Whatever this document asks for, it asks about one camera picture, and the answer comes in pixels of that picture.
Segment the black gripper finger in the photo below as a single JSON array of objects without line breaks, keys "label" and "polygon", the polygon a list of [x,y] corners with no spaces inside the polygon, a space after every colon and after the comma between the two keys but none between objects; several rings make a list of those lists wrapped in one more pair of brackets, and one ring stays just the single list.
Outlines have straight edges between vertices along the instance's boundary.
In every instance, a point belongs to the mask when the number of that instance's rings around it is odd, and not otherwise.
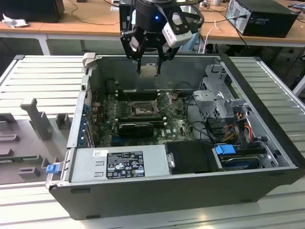
[{"label": "black gripper finger", "polygon": [[158,51],[157,74],[160,74],[162,63],[167,60],[172,60],[178,52],[178,47],[168,48],[166,52],[163,52],[163,47],[158,46],[157,51]]},{"label": "black gripper finger", "polygon": [[[132,31],[122,31],[120,40],[128,59],[137,61],[137,73],[141,72],[141,59],[144,53],[144,30],[143,29],[133,29]],[[138,42],[136,46],[136,51],[134,51],[130,45],[132,39]]]}]

